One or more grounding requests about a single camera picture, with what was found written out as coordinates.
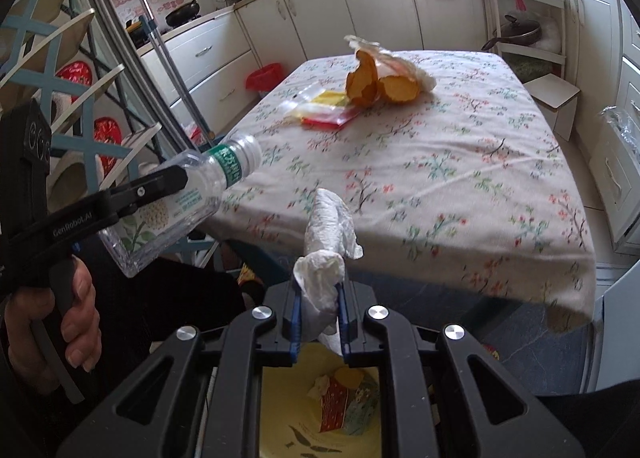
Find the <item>wok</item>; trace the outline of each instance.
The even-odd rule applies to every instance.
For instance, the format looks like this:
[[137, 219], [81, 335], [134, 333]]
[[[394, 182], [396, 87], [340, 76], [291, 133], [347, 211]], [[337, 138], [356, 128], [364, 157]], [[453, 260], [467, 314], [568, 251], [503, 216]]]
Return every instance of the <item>wok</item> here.
[[200, 5], [196, 0], [191, 0], [189, 3], [179, 6], [173, 12], [166, 17], [166, 24], [172, 28], [183, 25], [186, 22], [191, 21], [200, 12]]

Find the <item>crumpled tissue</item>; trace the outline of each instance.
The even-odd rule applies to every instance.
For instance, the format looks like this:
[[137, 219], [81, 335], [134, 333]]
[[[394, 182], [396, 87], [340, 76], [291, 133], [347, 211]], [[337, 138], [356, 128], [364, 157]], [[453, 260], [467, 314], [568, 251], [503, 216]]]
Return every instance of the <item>crumpled tissue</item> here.
[[293, 267], [302, 291], [302, 340], [318, 339], [341, 355], [335, 285], [344, 281], [344, 258], [361, 258], [362, 247], [356, 242], [353, 218], [347, 206], [327, 189], [316, 190], [305, 231], [305, 254]]

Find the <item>metal bolt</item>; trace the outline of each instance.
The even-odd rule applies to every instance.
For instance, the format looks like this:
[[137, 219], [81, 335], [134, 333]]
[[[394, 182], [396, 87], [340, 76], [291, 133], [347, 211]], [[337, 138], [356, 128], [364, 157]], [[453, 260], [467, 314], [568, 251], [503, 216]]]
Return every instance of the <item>metal bolt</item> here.
[[268, 319], [273, 315], [273, 310], [268, 306], [256, 306], [251, 310], [251, 315], [253, 315], [255, 319]]
[[444, 329], [444, 335], [452, 341], [459, 341], [465, 336], [465, 329], [457, 324], [450, 324]]
[[189, 341], [196, 336], [196, 329], [193, 326], [183, 326], [175, 333], [181, 341]]
[[389, 315], [389, 310], [387, 310], [384, 306], [380, 306], [379, 304], [372, 306], [369, 308], [369, 317], [373, 317], [373, 319], [381, 320], [386, 318]]

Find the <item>red packet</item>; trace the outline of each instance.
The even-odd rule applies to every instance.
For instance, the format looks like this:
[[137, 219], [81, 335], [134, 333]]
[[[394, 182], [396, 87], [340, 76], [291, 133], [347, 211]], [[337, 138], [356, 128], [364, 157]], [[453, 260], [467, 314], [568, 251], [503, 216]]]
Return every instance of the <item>red packet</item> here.
[[333, 431], [342, 428], [344, 413], [347, 410], [349, 390], [335, 378], [329, 378], [329, 388], [322, 396], [322, 423], [320, 432]]

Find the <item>floral tablecloth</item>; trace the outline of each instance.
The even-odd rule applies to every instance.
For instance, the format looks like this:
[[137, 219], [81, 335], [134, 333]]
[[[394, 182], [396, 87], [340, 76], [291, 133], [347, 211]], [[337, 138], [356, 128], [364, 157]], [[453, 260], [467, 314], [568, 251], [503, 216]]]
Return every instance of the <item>floral tablecloth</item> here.
[[378, 104], [341, 131], [276, 110], [311, 82], [343, 90], [354, 56], [309, 61], [242, 119], [264, 151], [207, 223], [219, 239], [300, 254], [314, 191], [353, 212], [358, 268], [544, 303], [549, 326], [590, 321], [593, 242], [574, 178], [526, 89], [493, 54], [402, 54], [436, 77], [431, 95]]

